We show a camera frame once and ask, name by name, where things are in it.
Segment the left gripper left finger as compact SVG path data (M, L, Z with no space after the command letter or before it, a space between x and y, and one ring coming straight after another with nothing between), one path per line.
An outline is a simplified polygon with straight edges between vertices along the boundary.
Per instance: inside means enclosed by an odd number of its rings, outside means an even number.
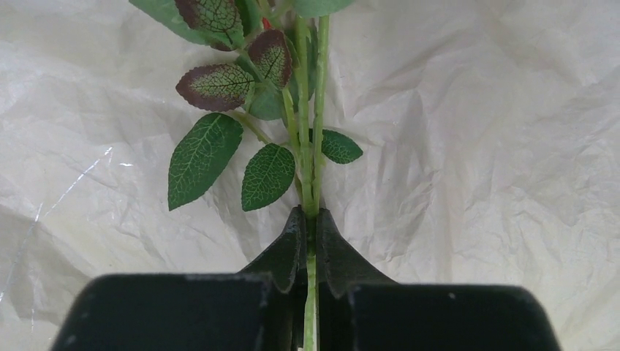
M236 273L118 273L76 297L53 350L297 350L305 219Z

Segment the flower stems bunch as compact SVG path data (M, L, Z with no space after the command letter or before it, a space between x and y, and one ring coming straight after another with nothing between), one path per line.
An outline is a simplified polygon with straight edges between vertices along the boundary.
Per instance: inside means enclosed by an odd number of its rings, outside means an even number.
M168 168L170 211L203 196L249 129L262 148L241 182L241 208L256 211L294 188L303 223L294 269L306 272L301 348L320 349L319 225L327 161L362 156L351 138L324 127L330 17L347 1L135 1L134 6L189 42L234 52L176 83L205 115L175 147Z

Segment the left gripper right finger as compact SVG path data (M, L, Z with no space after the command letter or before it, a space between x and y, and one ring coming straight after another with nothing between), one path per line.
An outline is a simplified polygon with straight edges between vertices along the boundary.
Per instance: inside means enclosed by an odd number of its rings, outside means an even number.
M317 217L321 350L559 350L539 301L510 285L398 283Z

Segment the peach paper bouquet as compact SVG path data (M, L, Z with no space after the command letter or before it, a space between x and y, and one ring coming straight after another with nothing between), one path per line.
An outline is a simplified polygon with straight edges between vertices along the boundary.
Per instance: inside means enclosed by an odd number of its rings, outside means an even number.
M49 348L112 272L241 269L298 199L241 209L250 132L168 211L202 111L175 85L220 53L128 1L1 3L1 348ZM619 3L356 1L330 19L327 163L342 235L402 282L519 284L564 350L619 348Z

